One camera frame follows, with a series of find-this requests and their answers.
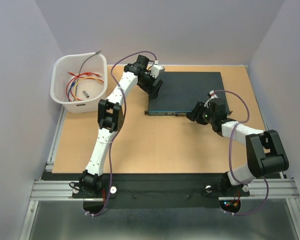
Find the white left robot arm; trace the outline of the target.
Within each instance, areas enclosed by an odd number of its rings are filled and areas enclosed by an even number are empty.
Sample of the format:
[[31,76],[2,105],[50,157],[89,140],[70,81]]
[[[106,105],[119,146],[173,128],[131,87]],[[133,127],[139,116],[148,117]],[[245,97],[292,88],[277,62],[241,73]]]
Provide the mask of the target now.
[[158,97],[163,84],[158,76],[165,68],[158,59],[150,60],[139,54],[134,63],[124,66],[121,79],[105,99],[98,102],[98,135],[90,160],[82,172],[77,189],[85,191],[90,197],[101,193],[105,160],[116,135],[120,132],[127,111],[127,97],[138,86],[152,99]]

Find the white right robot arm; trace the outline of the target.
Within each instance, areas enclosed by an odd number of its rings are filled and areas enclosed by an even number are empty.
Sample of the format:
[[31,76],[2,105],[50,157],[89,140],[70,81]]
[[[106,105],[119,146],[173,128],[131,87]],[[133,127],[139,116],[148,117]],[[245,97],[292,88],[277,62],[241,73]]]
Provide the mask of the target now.
[[289,160],[281,141],[275,130],[259,130],[248,127],[228,117],[226,102],[214,98],[207,103],[197,102],[194,109],[186,114],[187,119],[200,125],[211,125],[218,135],[229,138],[229,153],[232,156],[234,141],[245,146],[246,164],[222,175],[220,182],[221,192],[232,195],[238,186],[247,185],[253,180],[286,171]]

